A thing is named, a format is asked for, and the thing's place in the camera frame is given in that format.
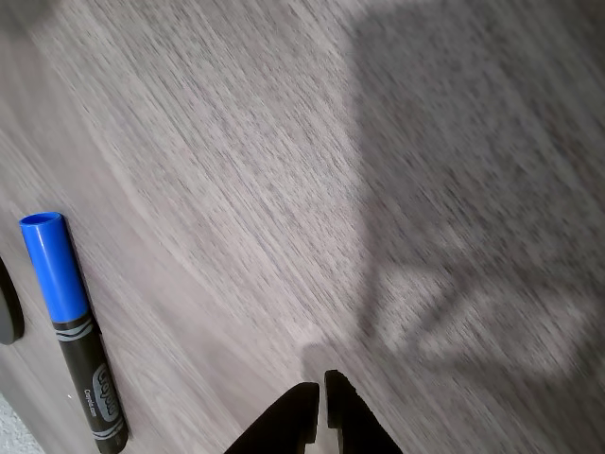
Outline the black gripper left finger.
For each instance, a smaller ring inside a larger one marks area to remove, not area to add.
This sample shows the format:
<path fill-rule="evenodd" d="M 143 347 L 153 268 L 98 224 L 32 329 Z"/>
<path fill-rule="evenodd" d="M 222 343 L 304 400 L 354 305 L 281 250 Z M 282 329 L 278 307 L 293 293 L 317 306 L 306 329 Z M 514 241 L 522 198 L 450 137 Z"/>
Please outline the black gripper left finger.
<path fill-rule="evenodd" d="M 301 382 L 282 394 L 225 451 L 304 453 L 316 441 L 320 385 Z"/>

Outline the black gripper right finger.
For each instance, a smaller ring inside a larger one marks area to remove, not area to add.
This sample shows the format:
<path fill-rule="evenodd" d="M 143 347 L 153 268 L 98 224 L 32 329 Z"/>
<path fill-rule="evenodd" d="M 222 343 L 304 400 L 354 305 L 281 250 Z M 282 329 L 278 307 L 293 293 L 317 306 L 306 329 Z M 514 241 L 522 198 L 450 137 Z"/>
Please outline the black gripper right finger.
<path fill-rule="evenodd" d="M 326 371 L 324 383 L 327 426 L 337 431 L 339 453 L 403 453 L 342 372 Z"/>

